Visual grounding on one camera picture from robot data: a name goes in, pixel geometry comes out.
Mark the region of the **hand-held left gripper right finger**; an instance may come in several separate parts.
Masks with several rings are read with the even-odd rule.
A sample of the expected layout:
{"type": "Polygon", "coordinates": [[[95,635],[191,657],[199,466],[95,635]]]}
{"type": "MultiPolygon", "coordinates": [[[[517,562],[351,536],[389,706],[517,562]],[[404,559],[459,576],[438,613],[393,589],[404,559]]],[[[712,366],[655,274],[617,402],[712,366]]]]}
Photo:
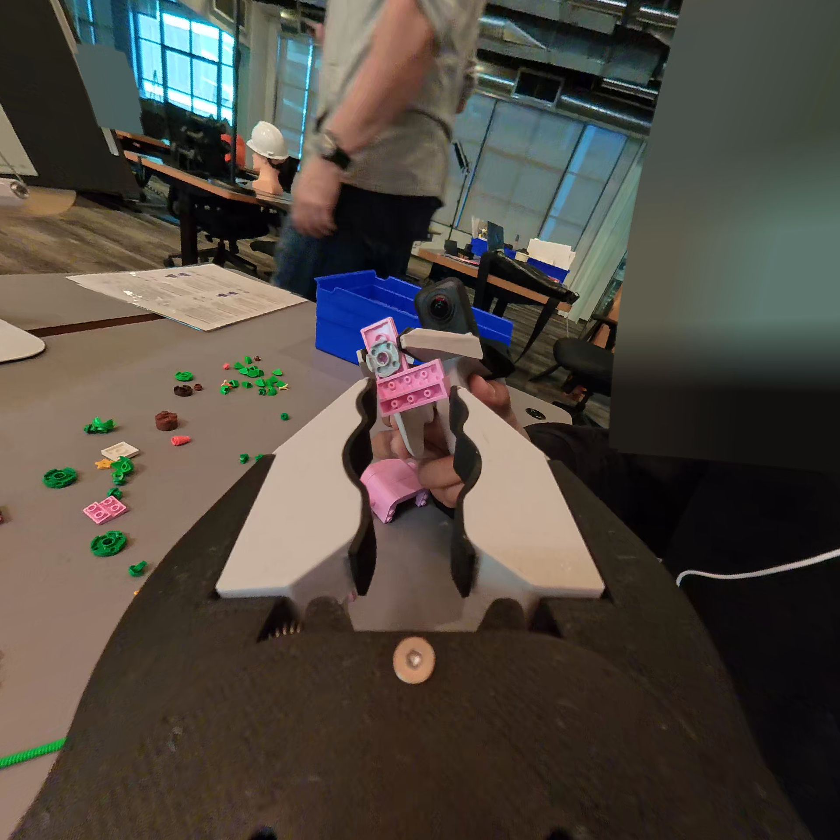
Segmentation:
{"type": "Polygon", "coordinates": [[[450,549],[458,593],[599,599],[605,583],[543,452],[464,387],[448,418],[463,483],[450,549]]]}

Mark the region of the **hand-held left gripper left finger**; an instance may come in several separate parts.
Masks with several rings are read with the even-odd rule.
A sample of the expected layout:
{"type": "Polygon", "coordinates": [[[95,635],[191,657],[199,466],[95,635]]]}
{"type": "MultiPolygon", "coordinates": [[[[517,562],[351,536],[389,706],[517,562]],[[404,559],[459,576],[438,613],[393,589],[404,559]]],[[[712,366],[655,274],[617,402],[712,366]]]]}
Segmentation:
{"type": "Polygon", "coordinates": [[[369,495],[375,384],[363,378],[278,447],[220,574],[222,598],[364,596],[376,565],[369,495]]]}

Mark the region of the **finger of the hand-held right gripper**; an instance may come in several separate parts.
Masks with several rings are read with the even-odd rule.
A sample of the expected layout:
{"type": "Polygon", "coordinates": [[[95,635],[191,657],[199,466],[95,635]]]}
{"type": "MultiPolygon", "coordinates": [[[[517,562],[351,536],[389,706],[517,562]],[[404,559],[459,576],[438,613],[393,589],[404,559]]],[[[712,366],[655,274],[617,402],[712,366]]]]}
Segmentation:
{"type": "Polygon", "coordinates": [[[425,457],[425,426],[429,423],[429,404],[394,414],[394,426],[399,431],[410,457],[425,457]]]}
{"type": "Polygon", "coordinates": [[[457,333],[434,329],[408,329],[401,334],[401,348],[415,361],[451,361],[484,357],[480,337],[471,332],[457,333]]]}

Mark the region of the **pink brick block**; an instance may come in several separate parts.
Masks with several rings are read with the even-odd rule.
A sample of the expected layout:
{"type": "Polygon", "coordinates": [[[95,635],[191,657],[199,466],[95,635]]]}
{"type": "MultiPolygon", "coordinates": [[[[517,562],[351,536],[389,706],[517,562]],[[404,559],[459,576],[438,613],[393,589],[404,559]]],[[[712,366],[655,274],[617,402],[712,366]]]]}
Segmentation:
{"type": "Polygon", "coordinates": [[[364,343],[360,368],[374,381],[382,417],[434,406],[448,397],[448,378],[442,362],[411,362],[392,318],[362,328],[360,335],[364,343]]]}

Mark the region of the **person's right hand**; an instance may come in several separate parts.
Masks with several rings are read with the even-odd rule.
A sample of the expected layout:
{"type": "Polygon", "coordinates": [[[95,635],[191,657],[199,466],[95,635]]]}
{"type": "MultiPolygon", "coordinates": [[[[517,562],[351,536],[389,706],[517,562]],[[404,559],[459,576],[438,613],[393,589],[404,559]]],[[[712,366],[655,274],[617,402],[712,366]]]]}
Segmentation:
{"type": "MultiPolygon", "coordinates": [[[[529,439],[512,411],[510,394],[504,380],[486,380],[479,374],[473,374],[469,378],[469,391],[520,436],[529,439]]],[[[394,417],[383,418],[383,424],[386,429],[371,440],[373,456],[377,459],[413,459],[394,417]]],[[[454,457],[448,451],[445,431],[438,416],[424,426],[424,446],[426,458],[417,461],[418,481],[439,506],[454,508],[463,482],[455,471],[454,457]]]]}

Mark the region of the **wooden top office desk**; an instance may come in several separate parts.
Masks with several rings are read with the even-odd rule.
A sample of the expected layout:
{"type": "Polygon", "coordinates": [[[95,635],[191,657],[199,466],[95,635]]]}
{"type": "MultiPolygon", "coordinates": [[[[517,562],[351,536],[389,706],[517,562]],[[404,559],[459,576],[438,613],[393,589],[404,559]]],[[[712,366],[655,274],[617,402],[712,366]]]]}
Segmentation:
{"type": "Polygon", "coordinates": [[[238,243],[268,233],[270,224],[291,208],[288,191],[270,194],[203,178],[165,162],[162,154],[171,149],[161,140],[124,131],[116,131],[115,135],[125,159],[159,177],[174,196],[172,206],[180,228],[181,250],[168,255],[164,267],[213,263],[259,277],[259,268],[239,254],[238,243]]]}
{"type": "MultiPolygon", "coordinates": [[[[475,261],[458,259],[435,248],[420,248],[416,256],[451,274],[468,277],[474,285],[478,283],[479,264],[475,261]]],[[[540,306],[552,302],[557,312],[570,312],[577,302],[576,294],[563,284],[552,279],[538,280],[527,271],[519,269],[512,279],[490,270],[486,288],[479,299],[479,307],[484,309],[489,309],[494,300],[504,300],[507,303],[529,302],[540,306]]]]}

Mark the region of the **pink brick animal body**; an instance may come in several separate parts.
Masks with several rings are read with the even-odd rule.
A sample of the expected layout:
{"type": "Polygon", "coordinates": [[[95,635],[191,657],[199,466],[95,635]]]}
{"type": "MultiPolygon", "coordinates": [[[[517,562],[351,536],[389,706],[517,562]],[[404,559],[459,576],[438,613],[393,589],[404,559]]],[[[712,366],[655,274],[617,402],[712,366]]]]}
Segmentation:
{"type": "Polygon", "coordinates": [[[417,477],[417,462],[387,458],[367,467],[361,476],[373,513],[383,524],[392,522],[397,509],[408,501],[416,507],[426,506],[428,490],[421,487],[417,477]]]}

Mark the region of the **blue plastic bin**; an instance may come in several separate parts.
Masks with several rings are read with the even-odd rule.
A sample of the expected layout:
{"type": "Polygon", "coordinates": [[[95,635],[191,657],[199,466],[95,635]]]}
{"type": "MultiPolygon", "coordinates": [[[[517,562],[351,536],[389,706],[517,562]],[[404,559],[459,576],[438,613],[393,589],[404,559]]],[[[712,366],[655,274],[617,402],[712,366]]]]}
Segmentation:
{"type": "Polygon", "coordinates": [[[415,298],[442,284],[418,287],[393,277],[380,278],[372,270],[318,278],[316,348],[357,364],[357,353],[364,348],[362,329],[384,319],[392,319],[398,332],[424,327],[415,298]]]}

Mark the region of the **black office chair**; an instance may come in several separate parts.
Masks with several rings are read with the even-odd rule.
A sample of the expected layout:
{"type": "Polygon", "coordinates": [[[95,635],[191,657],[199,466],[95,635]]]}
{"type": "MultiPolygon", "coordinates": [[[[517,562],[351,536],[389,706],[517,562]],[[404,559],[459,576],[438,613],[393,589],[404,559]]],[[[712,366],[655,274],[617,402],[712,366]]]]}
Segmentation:
{"type": "Polygon", "coordinates": [[[575,396],[575,401],[558,401],[553,404],[570,414],[575,426],[599,427],[585,414],[585,406],[592,395],[612,396],[617,330],[617,316],[614,312],[615,305],[606,316],[591,315],[587,330],[580,338],[558,339],[553,345],[554,364],[530,379],[530,382],[539,382],[558,369],[568,372],[561,391],[575,396]]]}

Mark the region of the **black light stand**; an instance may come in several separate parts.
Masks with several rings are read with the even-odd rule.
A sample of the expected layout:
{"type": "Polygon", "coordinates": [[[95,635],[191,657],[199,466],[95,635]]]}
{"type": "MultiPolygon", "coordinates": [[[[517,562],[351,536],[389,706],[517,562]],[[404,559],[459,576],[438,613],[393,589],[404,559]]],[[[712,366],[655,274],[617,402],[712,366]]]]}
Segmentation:
{"type": "Polygon", "coordinates": [[[458,165],[458,169],[461,174],[461,183],[458,190],[457,200],[455,202],[455,209],[453,211],[453,215],[451,218],[450,226],[449,226],[449,236],[451,237],[457,227],[460,211],[462,204],[464,202],[465,194],[467,191],[467,186],[469,184],[471,175],[472,175],[472,166],[467,156],[466,150],[464,145],[459,140],[454,140],[453,143],[453,150],[455,153],[456,162],[458,165]]]}

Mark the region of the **pile of green leaf pieces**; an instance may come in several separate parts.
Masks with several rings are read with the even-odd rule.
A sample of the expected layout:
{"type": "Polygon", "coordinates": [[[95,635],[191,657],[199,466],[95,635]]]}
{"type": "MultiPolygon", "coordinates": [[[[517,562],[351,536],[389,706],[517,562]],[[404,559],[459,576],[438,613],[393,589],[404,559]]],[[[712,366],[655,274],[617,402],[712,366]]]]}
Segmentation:
{"type": "Polygon", "coordinates": [[[261,359],[257,357],[245,356],[243,360],[230,364],[230,369],[224,371],[234,376],[225,378],[218,387],[218,392],[222,395],[235,390],[252,390],[258,396],[277,396],[281,393],[277,390],[277,383],[287,383],[283,370],[265,371],[261,366],[261,359]]]}

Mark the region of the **scattered small green clips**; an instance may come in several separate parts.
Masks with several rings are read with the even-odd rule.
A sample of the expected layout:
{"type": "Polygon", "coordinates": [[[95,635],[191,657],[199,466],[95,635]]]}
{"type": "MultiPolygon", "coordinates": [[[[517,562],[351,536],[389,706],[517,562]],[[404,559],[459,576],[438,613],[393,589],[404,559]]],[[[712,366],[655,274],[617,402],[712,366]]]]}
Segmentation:
{"type": "Polygon", "coordinates": [[[96,444],[96,450],[127,442],[140,449],[132,458],[134,471],[115,486],[110,469],[95,469],[80,490],[80,506],[101,501],[108,490],[121,491],[127,512],[103,524],[87,522],[86,543],[108,530],[128,536],[126,548],[108,561],[128,569],[139,581],[150,574],[171,548],[255,462],[286,438],[293,424],[282,421],[281,410],[252,402],[185,400],[168,404],[179,417],[173,432],[155,428],[153,411],[143,409],[137,422],[119,415],[118,427],[96,444]],[[171,437],[186,435],[189,444],[175,447],[171,437]]]}

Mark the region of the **paper instruction sheet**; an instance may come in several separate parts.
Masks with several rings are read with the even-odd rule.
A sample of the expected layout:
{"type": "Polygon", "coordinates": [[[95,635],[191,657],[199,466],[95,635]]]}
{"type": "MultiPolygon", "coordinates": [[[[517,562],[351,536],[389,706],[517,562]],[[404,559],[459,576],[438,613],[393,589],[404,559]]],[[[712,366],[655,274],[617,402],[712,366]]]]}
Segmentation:
{"type": "Polygon", "coordinates": [[[69,275],[68,279],[82,288],[202,332],[307,301],[288,290],[215,264],[69,275]]]}

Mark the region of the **person's black jacket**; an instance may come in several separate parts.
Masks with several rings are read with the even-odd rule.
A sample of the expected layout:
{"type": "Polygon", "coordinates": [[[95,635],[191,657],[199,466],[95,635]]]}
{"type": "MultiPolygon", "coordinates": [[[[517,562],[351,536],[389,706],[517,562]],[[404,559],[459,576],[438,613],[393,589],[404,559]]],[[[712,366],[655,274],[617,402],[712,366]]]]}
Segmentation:
{"type": "Polygon", "coordinates": [[[665,551],[765,762],[838,838],[838,473],[709,465],[665,551]]]}

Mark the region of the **green flexible rod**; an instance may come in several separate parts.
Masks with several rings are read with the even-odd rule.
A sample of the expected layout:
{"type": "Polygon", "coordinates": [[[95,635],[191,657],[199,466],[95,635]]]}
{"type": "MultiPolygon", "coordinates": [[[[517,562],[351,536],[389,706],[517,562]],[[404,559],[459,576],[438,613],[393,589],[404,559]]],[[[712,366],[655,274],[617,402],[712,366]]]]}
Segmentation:
{"type": "Polygon", "coordinates": [[[32,760],[55,754],[63,749],[66,742],[66,738],[60,738],[52,742],[40,744],[30,749],[20,750],[17,752],[9,753],[7,755],[3,755],[0,759],[0,768],[1,770],[5,770],[22,763],[27,763],[32,760]]]}

